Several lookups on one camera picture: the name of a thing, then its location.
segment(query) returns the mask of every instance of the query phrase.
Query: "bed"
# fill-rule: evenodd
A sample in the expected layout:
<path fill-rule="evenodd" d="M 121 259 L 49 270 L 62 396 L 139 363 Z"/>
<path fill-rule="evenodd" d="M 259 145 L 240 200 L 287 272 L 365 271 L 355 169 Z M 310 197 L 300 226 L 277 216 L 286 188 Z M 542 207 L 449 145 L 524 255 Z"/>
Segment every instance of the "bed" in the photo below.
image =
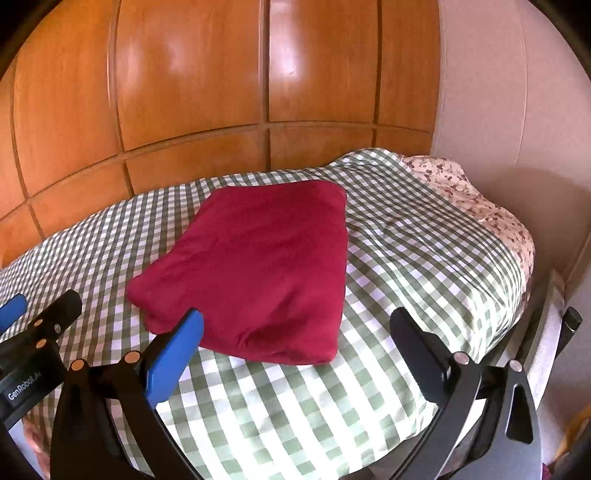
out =
<path fill-rule="evenodd" d="M 337 479 L 419 433 L 426 402 L 388 334 L 400 306 L 451 351 L 477 361 L 523 308 L 534 245 L 507 210 L 487 201 L 447 159 L 352 151 L 325 167 L 233 174 L 140 194 L 56 233 L 0 272 L 0 302 L 25 294 L 23 329 L 68 288 L 83 314 L 64 334 L 64 363 L 118 361 L 153 338 L 124 298 L 126 283 L 170 250 L 214 189 L 323 179 L 345 188 L 346 295 L 336 359 L 287 366 L 203 348 L 157 407 L 204 478 Z M 47 451 L 60 390 L 28 418 Z M 113 417 L 132 463 L 148 471 L 121 409 Z"/>

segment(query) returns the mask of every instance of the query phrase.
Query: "mattress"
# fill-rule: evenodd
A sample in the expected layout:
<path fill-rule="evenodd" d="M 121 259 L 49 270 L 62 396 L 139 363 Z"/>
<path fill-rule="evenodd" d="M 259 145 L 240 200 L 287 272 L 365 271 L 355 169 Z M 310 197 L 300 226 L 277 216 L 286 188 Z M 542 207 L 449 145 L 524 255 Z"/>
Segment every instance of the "mattress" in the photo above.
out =
<path fill-rule="evenodd" d="M 170 250 L 214 189 L 317 179 L 348 195 L 335 360 L 277 365 L 199 348 L 157 411 L 204 478 L 328 480 L 369 465 L 426 427 L 436 411 L 389 337 L 390 313 L 406 307 L 451 351 L 478 361 L 516 321 L 531 273 L 527 230 L 445 159 L 359 150 L 326 167 L 203 179 L 118 203 L 0 273 L 0 301 L 16 293 L 30 301 L 4 337 L 73 288 L 83 313 L 59 341 L 66 365 L 80 357 L 91 365 L 116 362 L 145 349 L 153 335 L 124 299 L 125 285 Z M 45 450 L 59 394 L 58 388 L 29 415 Z M 148 471 L 117 402 L 112 412 L 131 462 Z"/>

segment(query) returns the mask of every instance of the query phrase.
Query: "screw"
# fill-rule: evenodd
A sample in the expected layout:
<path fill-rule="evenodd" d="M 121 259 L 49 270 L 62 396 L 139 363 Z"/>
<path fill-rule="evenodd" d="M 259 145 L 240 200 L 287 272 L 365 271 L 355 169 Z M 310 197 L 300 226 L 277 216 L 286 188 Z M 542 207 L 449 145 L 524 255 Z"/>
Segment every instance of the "screw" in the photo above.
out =
<path fill-rule="evenodd" d="M 83 366 L 84 366 L 84 360 L 82 360 L 82 358 L 79 358 L 79 359 L 74 360 L 72 362 L 72 364 L 70 365 L 70 369 L 77 372 L 78 370 L 81 370 Z"/>
<path fill-rule="evenodd" d="M 514 372 L 521 372 L 523 370 L 523 366 L 517 360 L 509 360 L 509 368 Z"/>
<path fill-rule="evenodd" d="M 132 350 L 130 352 L 127 352 L 123 359 L 128 364 L 134 364 L 140 359 L 140 357 L 141 354 L 137 350 Z"/>
<path fill-rule="evenodd" d="M 467 365 L 470 363 L 470 357 L 464 352 L 456 352 L 453 354 L 453 359 L 457 364 Z"/>

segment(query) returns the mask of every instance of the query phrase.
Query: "red folded cloth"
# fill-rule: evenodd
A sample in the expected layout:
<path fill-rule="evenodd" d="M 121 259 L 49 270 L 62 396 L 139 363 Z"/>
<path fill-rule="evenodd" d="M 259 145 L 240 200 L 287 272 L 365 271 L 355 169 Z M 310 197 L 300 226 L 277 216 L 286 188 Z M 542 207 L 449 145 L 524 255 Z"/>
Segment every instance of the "red folded cloth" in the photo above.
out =
<path fill-rule="evenodd" d="M 204 317 L 204 348 L 330 362 L 345 297 L 345 204 L 345 191 L 323 180 L 215 190 L 126 296 L 152 333 L 170 331 L 193 307 Z"/>

